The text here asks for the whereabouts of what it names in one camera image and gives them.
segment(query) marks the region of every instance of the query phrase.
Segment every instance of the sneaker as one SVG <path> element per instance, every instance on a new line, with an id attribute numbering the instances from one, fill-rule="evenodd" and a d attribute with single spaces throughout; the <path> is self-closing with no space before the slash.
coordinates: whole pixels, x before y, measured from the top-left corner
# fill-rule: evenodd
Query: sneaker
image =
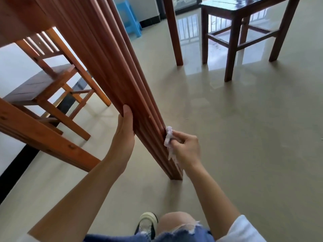
<path id="1" fill-rule="evenodd" d="M 151 240 L 155 238 L 155 231 L 157 228 L 158 220 L 152 212 L 145 212 L 139 218 L 139 224 L 136 228 L 135 234 L 146 233 L 150 236 Z"/>

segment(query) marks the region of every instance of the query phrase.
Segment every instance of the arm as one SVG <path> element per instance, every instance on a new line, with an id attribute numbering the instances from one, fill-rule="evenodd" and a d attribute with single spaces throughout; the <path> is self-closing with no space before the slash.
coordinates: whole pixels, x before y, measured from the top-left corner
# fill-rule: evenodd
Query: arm
<path id="1" fill-rule="evenodd" d="M 110 188 L 124 172 L 134 147 L 132 112 L 123 106 L 106 157 L 93 168 L 28 234 L 41 242 L 81 242 Z"/>
<path id="2" fill-rule="evenodd" d="M 172 140 L 176 158 L 194 185 L 214 240 L 220 239 L 240 213 L 202 166 L 197 137 L 178 131 L 173 135 L 184 142 Z"/>

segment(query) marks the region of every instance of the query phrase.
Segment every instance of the wooden stool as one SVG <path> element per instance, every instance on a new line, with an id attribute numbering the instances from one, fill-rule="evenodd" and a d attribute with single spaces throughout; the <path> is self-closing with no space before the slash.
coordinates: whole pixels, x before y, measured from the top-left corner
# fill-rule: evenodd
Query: wooden stool
<path id="1" fill-rule="evenodd" d="M 94 92 L 98 94 L 98 96 L 107 106 L 111 104 L 111 101 L 101 91 L 89 73 L 86 72 L 83 66 L 74 57 L 71 51 L 52 28 L 44 33 L 41 32 L 39 34 L 34 34 L 31 37 L 17 41 L 16 44 L 32 60 L 34 60 L 43 69 L 43 71 L 28 79 L 22 85 L 6 95 L 3 99 L 21 109 L 26 114 L 29 114 L 33 118 L 42 122 L 47 127 L 56 131 L 58 134 L 62 134 L 63 132 L 51 125 L 50 122 L 62 122 L 76 134 L 85 140 L 88 140 L 91 137 L 90 134 L 77 125 L 73 121 L 73 118 L 81 110 L 81 108 L 84 107 L 87 100 Z M 44 61 L 46 58 L 51 58 L 58 55 L 64 55 L 70 63 L 50 67 Z M 73 89 L 66 84 L 66 82 L 76 73 L 79 73 L 83 77 L 83 79 L 90 85 L 91 89 L 73 91 Z M 60 88 L 65 90 L 65 93 L 63 93 L 62 96 L 66 96 L 68 93 L 70 93 L 79 103 L 69 117 L 57 109 L 56 105 L 53 105 L 48 101 L 48 99 Z M 87 95 L 84 97 L 84 99 L 82 99 L 79 95 L 80 93 L 87 93 Z M 48 115 L 51 114 L 54 116 L 54 118 L 45 116 L 40 117 L 24 107 L 24 105 L 39 105 L 46 112 L 48 112 Z"/>
<path id="2" fill-rule="evenodd" d="M 270 31 L 260 27 L 252 26 L 249 24 L 249 21 L 252 14 L 283 1 L 285 0 L 207 0 L 202 2 L 200 4 L 202 8 L 202 63 L 207 63 L 208 39 L 211 39 L 218 44 L 228 48 L 228 56 L 224 76 L 225 82 L 232 80 L 236 52 L 269 37 L 276 37 L 273 49 L 269 57 L 269 61 L 272 62 L 277 60 L 299 0 L 289 0 L 278 30 Z M 216 32 L 208 33 L 209 15 L 232 20 L 231 26 L 223 28 Z M 238 45 L 241 25 L 242 30 L 240 43 Z M 246 42 L 248 29 L 263 33 L 264 36 Z M 231 30 L 229 42 L 215 37 L 216 35 L 228 30 Z"/>

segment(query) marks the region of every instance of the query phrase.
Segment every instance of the denim shorts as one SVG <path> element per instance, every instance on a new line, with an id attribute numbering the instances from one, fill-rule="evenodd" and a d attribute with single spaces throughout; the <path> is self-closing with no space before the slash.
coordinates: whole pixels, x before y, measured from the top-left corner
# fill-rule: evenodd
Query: denim shorts
<path id="1" fill-rule="evenodd" d="M 147 233 L 137 233 L 133 236 L 104 236 L 88 234 L 84 242 L 150 242 Z M 155 237 L 154 242 L 214 242 L 211 232 L 200 224 L 184 224 L 172 232 L 163 232 Z"/>

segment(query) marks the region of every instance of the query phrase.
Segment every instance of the glossy floor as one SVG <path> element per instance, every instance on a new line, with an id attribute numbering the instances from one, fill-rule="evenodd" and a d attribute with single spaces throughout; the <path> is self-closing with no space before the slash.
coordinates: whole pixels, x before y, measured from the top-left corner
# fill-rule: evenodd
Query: glossy floor
<path id="1" fill-rule="evenodd" d="M 226 84 L 226 48 L 210 42 L 208 65 L 201 65 L 199 10 L 177 17 L 181 68 L 175 67 L 166 21 L 133 41 L 165 123 L 199 137 L 204 166 L 268 241 L 323 237 L 322 6 L 323 0 L 301 0 L 278 61 L 268 62 L 274 38 L 248 47 L 238 54 L 233 80 Z M 285 7 L 269 8 L 253 22 L 277 28 Z M 212 18 L 210 29 L 220 23 L 225 20 Z M 248 40 L 258 35 L 249 32 Z M 103 158 L 117 115 L 93 95 L 75 118 L 92 135 L 89 141 L 60 129 Z M 85 174 L 38 154 L 0 206 L 0 240 L 14 241 L 26 232 Z M 136 139 L 128 167 L 90 232 L 130 235 L 141 213 L 178 210 L 207 225 L 190 180 L 168 180 Z"/>

